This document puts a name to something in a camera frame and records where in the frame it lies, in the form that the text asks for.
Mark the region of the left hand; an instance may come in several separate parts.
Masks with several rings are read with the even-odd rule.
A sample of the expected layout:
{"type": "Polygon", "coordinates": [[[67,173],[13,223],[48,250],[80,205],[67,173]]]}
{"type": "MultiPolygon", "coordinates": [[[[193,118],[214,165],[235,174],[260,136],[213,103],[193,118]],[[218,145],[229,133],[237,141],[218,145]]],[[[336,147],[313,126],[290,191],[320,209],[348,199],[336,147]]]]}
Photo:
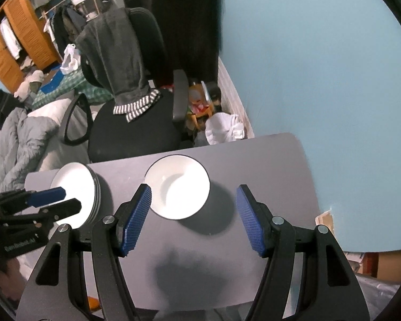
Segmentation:
{"type": "Polygon", "coordinates": [[[24,292],[26,281],[20,273],[17,258],[0,259],[0,292],[11,301],[18,302],[24,292]]]}

